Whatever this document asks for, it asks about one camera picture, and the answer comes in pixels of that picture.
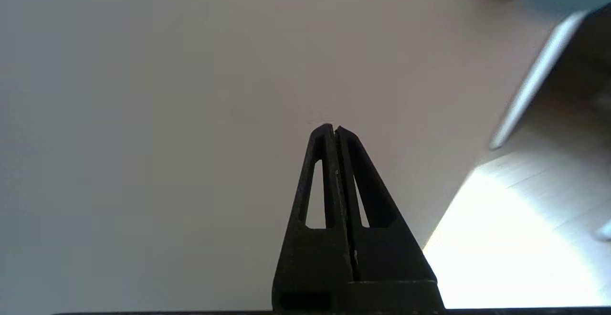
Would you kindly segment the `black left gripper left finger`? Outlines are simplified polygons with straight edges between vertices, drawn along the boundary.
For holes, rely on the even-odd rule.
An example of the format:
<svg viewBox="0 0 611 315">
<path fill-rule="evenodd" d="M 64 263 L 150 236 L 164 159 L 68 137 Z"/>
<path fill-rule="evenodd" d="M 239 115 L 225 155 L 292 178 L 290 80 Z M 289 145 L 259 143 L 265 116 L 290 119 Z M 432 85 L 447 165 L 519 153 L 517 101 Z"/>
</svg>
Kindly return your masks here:
<svg viewBox="0 0 611 315">
<path fill-rule="evenodd" d="M 322 164 L 324 228 L 307 226 L 317 162 Z M 275 312 L 334 312 L 338 296 L 353 280 L 347 214 L 336 136 L 331 124 L 308 138 L 303 167 L 272 284 Z"/>
</svg>

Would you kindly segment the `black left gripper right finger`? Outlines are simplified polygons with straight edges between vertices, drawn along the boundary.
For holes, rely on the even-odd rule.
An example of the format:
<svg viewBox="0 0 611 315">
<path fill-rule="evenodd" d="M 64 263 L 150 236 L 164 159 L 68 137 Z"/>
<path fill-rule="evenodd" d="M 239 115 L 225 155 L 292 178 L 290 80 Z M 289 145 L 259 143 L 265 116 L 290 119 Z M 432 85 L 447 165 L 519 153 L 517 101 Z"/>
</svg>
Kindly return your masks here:
<svg viewBox="0 0 611 315">
<path fill-rule="evenodd" d="M 360 139 L 339 126 L 338 153 L 353 280 L 343 304 L 356 312 L 443 312 L 437 278 Z"/>
</svg>

